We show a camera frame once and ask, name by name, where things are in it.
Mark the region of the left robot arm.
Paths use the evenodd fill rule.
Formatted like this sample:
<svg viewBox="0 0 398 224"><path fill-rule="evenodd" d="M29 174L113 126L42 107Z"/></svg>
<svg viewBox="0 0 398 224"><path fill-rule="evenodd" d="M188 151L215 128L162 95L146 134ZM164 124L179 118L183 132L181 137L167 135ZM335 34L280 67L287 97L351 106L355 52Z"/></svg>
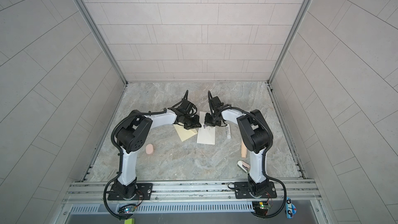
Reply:
<svg viewBox="0 0 398 224"><path fill-rule="evenodd" d="M163 125L181 124L186 130L201 127L197 107L182 99L172 107L160 112L133 110L122 119L111 134L111 143L119 150L117 176L111 180L111 192L124 199L131 199L137 192L136 163L138 151L144 146L151 129Z"/></svg>

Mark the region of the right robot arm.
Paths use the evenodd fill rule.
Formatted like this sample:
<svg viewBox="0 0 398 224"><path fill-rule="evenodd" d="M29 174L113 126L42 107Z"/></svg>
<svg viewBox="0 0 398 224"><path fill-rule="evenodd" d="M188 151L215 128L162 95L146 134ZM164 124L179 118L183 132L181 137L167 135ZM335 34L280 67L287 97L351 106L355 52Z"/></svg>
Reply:
<svg viewBox="0 0 398 224"><path fill-rule="evenodd" d="M238 125L241 139L250 153L248 188L255 198L276 198L274 184L266 175L266 153L273 145L273 134L259 110L244 111L230 104L224 104L208 92L210 112L204 123L209 127L221 127L225 121Z"/></svg>

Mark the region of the yellow envelope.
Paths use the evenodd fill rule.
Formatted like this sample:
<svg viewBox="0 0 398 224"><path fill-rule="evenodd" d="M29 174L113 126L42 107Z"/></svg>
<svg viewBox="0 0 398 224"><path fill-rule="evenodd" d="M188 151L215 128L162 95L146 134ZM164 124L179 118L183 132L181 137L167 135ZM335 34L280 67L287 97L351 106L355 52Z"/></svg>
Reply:
<svg viewBox="0 0 398 224"><path fill-rule="evenodd" d="M196 129L187 130L182 125L178 125L178 124L175 124L174 128L175 128L175 130L176 130L176 132L177 132L177 134L178 134L178 136L179 136L179 138L180 138L180 140L182 142L184 142L184 141L188 140L189 138L197 135L197 133L198 133Z"/></svg>

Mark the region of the cream white envelope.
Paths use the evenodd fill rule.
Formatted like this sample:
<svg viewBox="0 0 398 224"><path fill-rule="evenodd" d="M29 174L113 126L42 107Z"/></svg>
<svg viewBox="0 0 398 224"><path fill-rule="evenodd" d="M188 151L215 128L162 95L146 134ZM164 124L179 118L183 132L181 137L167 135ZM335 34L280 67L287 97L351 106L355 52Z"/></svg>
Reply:
<svg viewBox="0 0 398 224"><path fill-rule="evenodd" d="M205 112L200 112L200 124L198 129L197 143L205 145L215 145L215 127L210 127L205 124Z"/></svg>

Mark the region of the white glue stick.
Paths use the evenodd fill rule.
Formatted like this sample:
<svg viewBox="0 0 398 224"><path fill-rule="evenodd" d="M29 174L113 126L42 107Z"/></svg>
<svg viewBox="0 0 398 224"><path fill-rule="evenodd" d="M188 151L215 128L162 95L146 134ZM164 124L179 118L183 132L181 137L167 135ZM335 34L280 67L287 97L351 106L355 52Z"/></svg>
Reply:
<svg viewBox="0 0 398 224"><path fill-rule="evenodd" d="M227 124L226 130L227 130L227 139L231 139L232 138L232 136L231 136L231 127L230 127L229 124Z"/></svg>

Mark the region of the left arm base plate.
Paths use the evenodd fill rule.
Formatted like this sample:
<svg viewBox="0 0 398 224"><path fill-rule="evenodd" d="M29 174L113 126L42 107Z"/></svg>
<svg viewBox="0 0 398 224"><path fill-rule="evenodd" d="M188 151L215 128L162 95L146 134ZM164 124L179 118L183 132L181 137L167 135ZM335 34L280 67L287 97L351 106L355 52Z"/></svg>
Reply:
<svg viewBox="0 0 398 224"><path fill-rule="evenodd" d="M116 185L112 185L111 190L107 191L107 200L150 200L152 189L152 183L133 183L132 185L124 186L117 181Z"/></svg>

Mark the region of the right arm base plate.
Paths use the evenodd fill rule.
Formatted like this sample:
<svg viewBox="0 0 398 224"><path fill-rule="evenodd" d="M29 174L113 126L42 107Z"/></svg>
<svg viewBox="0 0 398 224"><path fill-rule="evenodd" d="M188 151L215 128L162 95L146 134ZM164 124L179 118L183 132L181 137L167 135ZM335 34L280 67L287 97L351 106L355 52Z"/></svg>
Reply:
<svg viewBox="0 0 398 224"><path fill-rule="evenodd" d="M252 181L237 181L233 183L233 186L236 199L277 198L274 183L271 181L258 184Z"/></svg>

